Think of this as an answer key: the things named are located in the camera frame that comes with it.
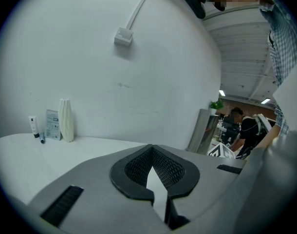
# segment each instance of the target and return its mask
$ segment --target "potted plant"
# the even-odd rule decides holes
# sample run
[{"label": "potted plant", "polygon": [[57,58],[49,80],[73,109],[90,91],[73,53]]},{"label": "potted plant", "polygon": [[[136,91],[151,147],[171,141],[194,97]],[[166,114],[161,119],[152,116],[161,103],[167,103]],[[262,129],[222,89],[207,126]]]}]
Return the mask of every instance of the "potted plant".
[{"label": "potted plant", "polygon": [[215,115],[217,110],[219,110],[223,107],[224,107],[224,105],[223,105],[223,101],[221,99],[219,99],[216,102],[211,102],[211,104],[209,106],[211,115]]}]

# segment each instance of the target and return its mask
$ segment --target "plaid shirt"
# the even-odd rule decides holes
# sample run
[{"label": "plaid shirt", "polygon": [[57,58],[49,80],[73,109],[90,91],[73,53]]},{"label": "plaid shirt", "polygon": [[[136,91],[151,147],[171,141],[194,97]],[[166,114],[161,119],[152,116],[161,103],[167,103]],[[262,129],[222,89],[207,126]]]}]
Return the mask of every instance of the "plaid shirt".
[{"label": "plaid shirt", "polygon": [[[271,27],[268,43],[275,80],[279,87],[297,62],[297,22],[281,1],[272,1],[275,5],[260,2],[260,11]],[[276,125],[281,128],[280,135],[287,134],[289,127],[278,105],[275,114]]]}]

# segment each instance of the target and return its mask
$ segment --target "blue marker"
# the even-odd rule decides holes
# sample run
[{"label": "blue marker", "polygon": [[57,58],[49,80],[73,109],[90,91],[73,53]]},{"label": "blue marker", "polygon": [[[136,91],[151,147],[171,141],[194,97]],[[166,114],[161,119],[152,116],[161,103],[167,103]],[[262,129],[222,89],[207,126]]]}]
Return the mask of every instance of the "blue marker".
[{"label": "blue marker", "polygon": [[39,135],[39,139],[40,139],[40,142],[41,142],[42,144],[44,144],[44,143],[45,143],[45,133],[41,133],[41,134]]}]

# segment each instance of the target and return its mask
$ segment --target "white ceiling panel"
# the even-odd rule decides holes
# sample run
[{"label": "white ceiling panel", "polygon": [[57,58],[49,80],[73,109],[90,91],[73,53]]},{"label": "white ceiling panel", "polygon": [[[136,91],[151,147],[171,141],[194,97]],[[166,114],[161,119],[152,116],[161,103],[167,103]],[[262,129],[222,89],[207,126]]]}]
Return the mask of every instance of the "white ceiling panel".
[{"label": "white ceiling panel", "polygon": [[221,52],[221,89],[229,98],[249,103],[270,98],[268,106],[273,106],[276,85],[267,43],[270,26],[258,3],[233,4],[220,12],[206,2],[204,8],[204,26]]}]

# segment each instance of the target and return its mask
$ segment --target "u-shaped cutout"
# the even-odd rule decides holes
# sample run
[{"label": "u-shaped cutout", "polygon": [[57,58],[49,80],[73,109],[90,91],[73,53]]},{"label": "u-shaped cutout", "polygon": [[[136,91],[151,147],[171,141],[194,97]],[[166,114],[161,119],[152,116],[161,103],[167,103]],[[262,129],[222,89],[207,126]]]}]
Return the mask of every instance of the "u-shaped cutout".
[{"label": "u-shaped cutout", "polygon": [[111,168],[111,181],[125,196],[153,204],[154,193],[146,188],[152,166],[167,189],[169,199],[189,195],[200,178],[193,163],[157,145],[147,145],[117,161]]}]

